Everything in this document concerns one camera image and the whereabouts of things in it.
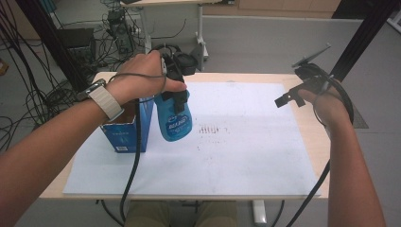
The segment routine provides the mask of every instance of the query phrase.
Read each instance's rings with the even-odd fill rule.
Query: blue cardboard box
[[[140,101],[142,102],[139,104],[142,137],[141,152],[145,152],[147,150],[154,101],[150,97],[141,98]],[[100,128],[113,145],[115,152],[134,153],[136,152],[137,142],[135,103],[126,103],[123,108],[125,111],[115,121],[103,124]]]

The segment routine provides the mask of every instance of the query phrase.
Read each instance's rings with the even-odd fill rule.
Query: gray floor
[[[314,62],[330,71],[360,25],[360,21],[230,17],[205,17],[203,22],[203,37],[210,55],[205,72],[267,74],[292,73],[290,66],[294,62],[326,43],[333,47]],[[384,25],[343,83],[369,126],[369,129],[357,130],[357,135],[388,226],[398,226],[401,222],[401,180],[398,177],[401,172],[401,121],[398,120],[401,105],[397,101],[401,97],[398,87],[401,85],[400,43],[401,35]],[[0,53],[2,58],[7,58],[5,52]],[[25,112],[21,99],[26,92],[13,72],[10,69],[6,77],[0,78],[0,115]],[[117,211],[117,201],[108,203],[110,209]],[[265,204],[268,222],[272,223],[280,201],[266,201]],[[287,224],[300,204],[301,201],[287,201],[278,226]],[[172,221],[176,224],[173,226],[191,226],[193,208],[182,208],[177,202],[172,208],[175,214]],[[237,210],[239,226],[253,226],[251,204],[239,201]],[[314,200],[295,226],[324,226],[326,212],[327,201]],[[116,225],[94,201],[37,200],[17,226]]]

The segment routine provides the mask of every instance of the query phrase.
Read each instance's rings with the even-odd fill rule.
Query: hand
[[[143,74],[154,78],[138,76],[116,77],[107,85],[107,90],[120,105],[135,98],[154,96],[162,92],[162,90],[180,92],[186,89],[186,85],[182,82],[161,77],[162,63],[158,51],[152,51],[147,55],[138,54],[126,61],[117,72],[117,74],[123,73]]]
[[[298,91],[298,95],[314,105],[318,117],[329,130],[344,123],[351,123],[340,95],[334,87],[321,96],[307,90]]]

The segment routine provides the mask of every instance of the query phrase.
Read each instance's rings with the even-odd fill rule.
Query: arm
[[[311,103],[316,98],[305,90],[299,95]],[[315,108],[331,140],[328,226],[385,226],[380,202],[345,107],[335,95],[325,94],[317,99]]]
[[[124,63],[120,72],[161,75],[158,52],[138,55]],[[122,105],[152,96],[164,79],[118,77],[106,89]],[[185,84],[167,80],[165,90],[182,91]],[[13,226],[48,185],[58,176],[78,148],[107,116],[93,100],[83,101],[33,131],[0,155],[0,225]]]

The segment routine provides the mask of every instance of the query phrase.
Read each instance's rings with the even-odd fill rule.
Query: smartwatch
[[[99,79],[89,88],[77,94],[77,100],[83,101],[91,98],[106,115],[109,121],[115,120],[124,112],[124,109],[118,104],[115,98],[106,90],[106,80]]]

